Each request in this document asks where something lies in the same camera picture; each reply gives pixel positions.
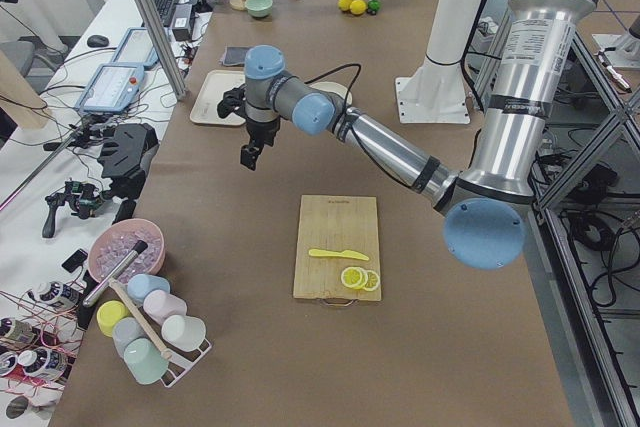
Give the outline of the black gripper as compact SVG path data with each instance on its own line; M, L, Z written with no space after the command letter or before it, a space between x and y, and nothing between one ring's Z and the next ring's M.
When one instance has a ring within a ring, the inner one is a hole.
M253 106L246 98L244 84L223 93L222 100L217 105L217 114L221 119L234 114L245 120L250 144L241 147L240 163L255 171L262 148L274 145L280 129L280 116L273 110Z

